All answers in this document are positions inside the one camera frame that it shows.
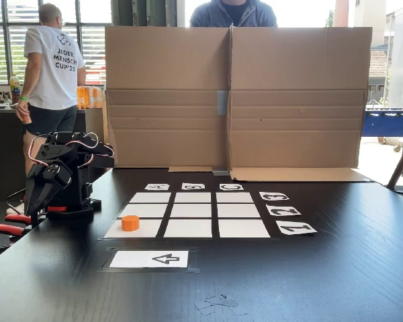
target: shorts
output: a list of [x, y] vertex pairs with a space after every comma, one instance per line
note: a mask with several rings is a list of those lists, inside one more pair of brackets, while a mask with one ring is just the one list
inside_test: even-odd
[[23, 125], [23, 134], [29, 131], [34, 136], [50, 132], [73, 132], [76, 122], [77, 106], [68, 109], [40, 109], [28, 105], [32, 122]]

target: cardboard box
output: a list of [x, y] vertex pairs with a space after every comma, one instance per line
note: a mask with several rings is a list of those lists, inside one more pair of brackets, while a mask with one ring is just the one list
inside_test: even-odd
[[370, 43], [370, 28], [232, 28], [232, 178], [358, 178], [345, 169], [358, 165]]
[[350, 168], [371, 28], [108, 27], [105, 35], [118, 167], [228, 165], [237, 180], [363, 180]]
[[117, 167], [226, 166], [229, 29], [108, 27]]

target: man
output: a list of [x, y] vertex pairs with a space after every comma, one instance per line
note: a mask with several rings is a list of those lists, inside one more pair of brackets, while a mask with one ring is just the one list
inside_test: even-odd
[[[30, 124], [23, 125], [26, 174], [34, 164], [28, 155], [32, 142], [30, 156], [35, 158], [48, 133], [73, 131], [76, 89], [85, 84], [86, 75], [79, 47], [61, 30], [60, 9], [50, 3], [44, 4], [40, 6], [39, 19], [42, 25], [27, 30], [26, 77], [16, 107], [16, 115], [21, 121], [31, 119]], [[18, 206], [17, 210], [23, 212], [24, 205]]]
[[197, 7], [191, 27], [277, 27], [272, 8], [260, 0], [211, 0]]

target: red handle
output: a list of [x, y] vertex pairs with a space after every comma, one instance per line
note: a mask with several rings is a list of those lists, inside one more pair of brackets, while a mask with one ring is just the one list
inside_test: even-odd
[[5, 218], [6, 221], [10, 221], [12, 223], [24, 223], [26, 225], [31, 225], [32, 219], [25, 215], [18, 215], [16, 213], [12, 213], [7, 215]]
[[0, 233], [5, 235], [22, 236], [24, 228], [0, 224]]

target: black table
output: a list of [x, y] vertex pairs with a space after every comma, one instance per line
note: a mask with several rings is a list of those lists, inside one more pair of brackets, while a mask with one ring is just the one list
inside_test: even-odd
[[[0, 321], [403, 321], [403, 197], [373, 183], [244, 183], [281, 192], [318, 230], [312, 236], [248, 239], [101, 239], [148, 183], [205, 183], [229, 177], [165, 169], [108, 172], [94, 184], [103, 211], [85, 229], [43, 222], [0, 255]], [[107, 248], [198, 250], [199, 274], [97, 272]], [[249, 315], [226, 307], [203, 317], [198, 291], [229, 294]]]

